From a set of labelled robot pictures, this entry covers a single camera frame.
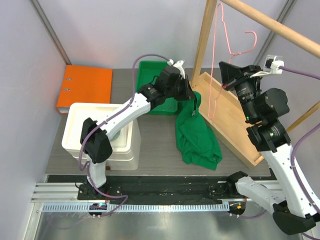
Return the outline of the green t shirt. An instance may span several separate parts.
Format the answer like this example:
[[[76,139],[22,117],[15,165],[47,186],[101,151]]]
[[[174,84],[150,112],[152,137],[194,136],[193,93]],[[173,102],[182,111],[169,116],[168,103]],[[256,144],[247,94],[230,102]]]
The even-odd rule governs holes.
[[[194,99],[179,103],[175,120],[176,147],[186,164],[215,171],[223,155],[213,130],[200,114],[201,94],[197,91],[194,94]]]

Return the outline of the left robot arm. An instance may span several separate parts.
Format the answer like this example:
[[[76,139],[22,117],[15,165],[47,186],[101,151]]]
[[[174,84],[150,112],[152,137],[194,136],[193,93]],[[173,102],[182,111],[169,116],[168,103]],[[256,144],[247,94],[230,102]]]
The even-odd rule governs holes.
[[[155,82],[141,86],[127,102],[111,112],[106,119],[96,121],[87,118],[83,122],[79,153],[87,157],[84,168],[87,169],[87,179],[91,185],[89,194],[93,198],[100,200],[106,195],[106,160],[113,153],[111,140],[122,128],[162,105],[166,99],[187,101],[196,97],[183,64],[184,62],[179,60],[166,66],[155,78]]]

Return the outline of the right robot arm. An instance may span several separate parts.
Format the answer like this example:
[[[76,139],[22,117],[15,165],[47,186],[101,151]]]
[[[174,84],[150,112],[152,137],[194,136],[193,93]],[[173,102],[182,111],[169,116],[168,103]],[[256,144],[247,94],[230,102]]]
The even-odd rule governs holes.
[[[281,186],[281,192],[272,191],[238,171],[227,177],[226,193],[258,203],[285,234],[304,234],[320,220],[320,200],[296,159],[297,146],[291,144],[279,120],[290,110],[286,93],[279,88],[261,91],[260,87],[262,77],[282,73],[284,62],[269,59],[264,67],[240,67],[221,61],[219,69],[225,90],[236,92],[249,124],[249,140],[267,161]]]

